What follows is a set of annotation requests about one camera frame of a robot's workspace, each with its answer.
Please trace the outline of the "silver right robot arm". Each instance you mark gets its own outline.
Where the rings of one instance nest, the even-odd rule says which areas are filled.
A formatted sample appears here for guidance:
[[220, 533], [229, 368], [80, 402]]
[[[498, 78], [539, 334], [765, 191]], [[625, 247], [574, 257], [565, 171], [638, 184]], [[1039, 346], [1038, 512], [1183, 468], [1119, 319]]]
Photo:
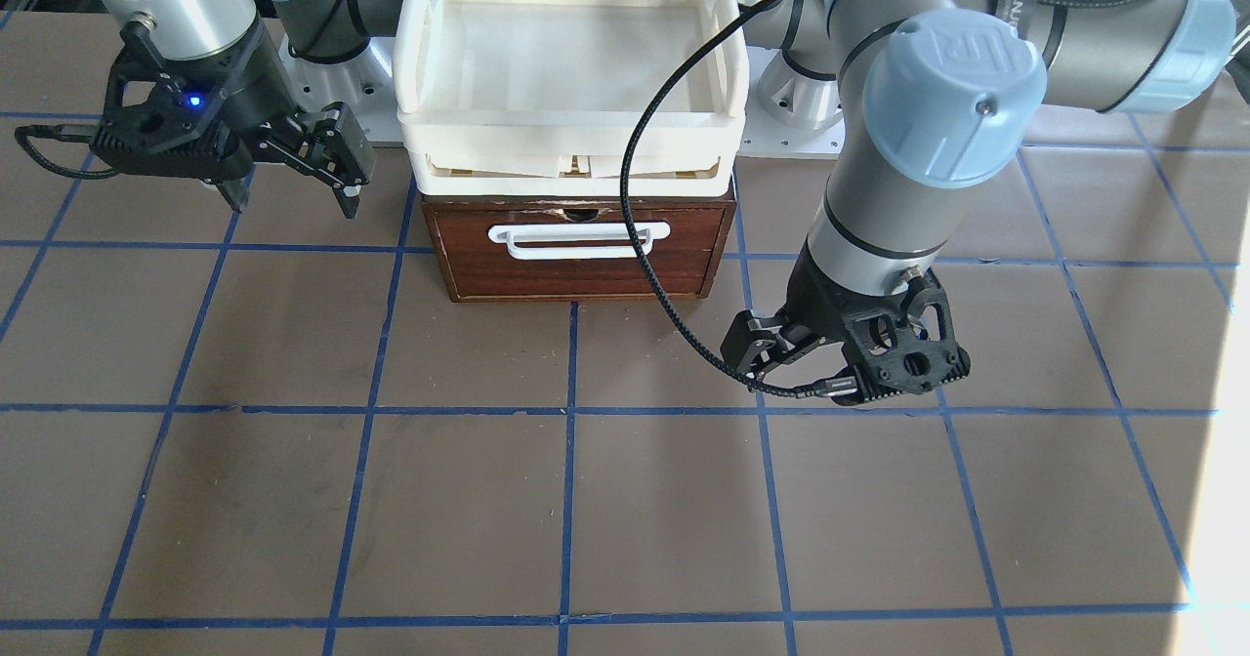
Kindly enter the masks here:
[[252, 167], [291, 167], [352, 219], [376, 165], [369, 121], [395, 102], [385, 39], [402, 0], [269, 1], [282, 45], [255, 0], [102, 0], [122, 41], [102, 117], [60, 135], [110, 172], [205, 182], [235, 212]]

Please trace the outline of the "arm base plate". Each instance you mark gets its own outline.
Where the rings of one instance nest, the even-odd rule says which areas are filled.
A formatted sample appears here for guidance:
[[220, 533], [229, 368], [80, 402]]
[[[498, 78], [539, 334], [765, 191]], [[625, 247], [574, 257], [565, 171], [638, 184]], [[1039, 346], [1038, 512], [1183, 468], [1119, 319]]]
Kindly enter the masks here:
[[401, 147], [392, 77], [394, 45], [394, 37], [371, 37], [355, 59], [318, 64], [295, 59], [285, 36], [278, 56], [302, 109], [319, 110], [331, 102], [344, 102], [352, 109], [368, 140], [378, 147]]
[[775, 47], [748, 46], [750, 81], [745, 127], [738, 154], [741, 157], [792, 157], [792, 159], [836, 159], [845, 145], [845, 122], [836, 114], [838, 122], [832, 127], [816, 131], [808, 127], [791, 127], [778, 122], [764, 107], [759, 97], [758, 85], [765, 67], [778, 57]]

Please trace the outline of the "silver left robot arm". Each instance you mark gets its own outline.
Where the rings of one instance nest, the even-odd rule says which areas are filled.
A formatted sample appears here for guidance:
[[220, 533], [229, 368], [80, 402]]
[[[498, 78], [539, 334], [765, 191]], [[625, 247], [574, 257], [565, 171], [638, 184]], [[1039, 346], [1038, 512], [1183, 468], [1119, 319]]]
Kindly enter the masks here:
[[[1169, 112], [1230, 59], [1229, 0], [820, 0], [784, 60], [838, 87], [848, 135], [772, 316], [742, 310], [709, 361], [750, 389], [836, 344], [845, 369], [772, 396], [868, 404], [964, 379], [932, 261], [1018, 156], [1040, 105]], [[782, 11], [760, 0], [742, 21]]]

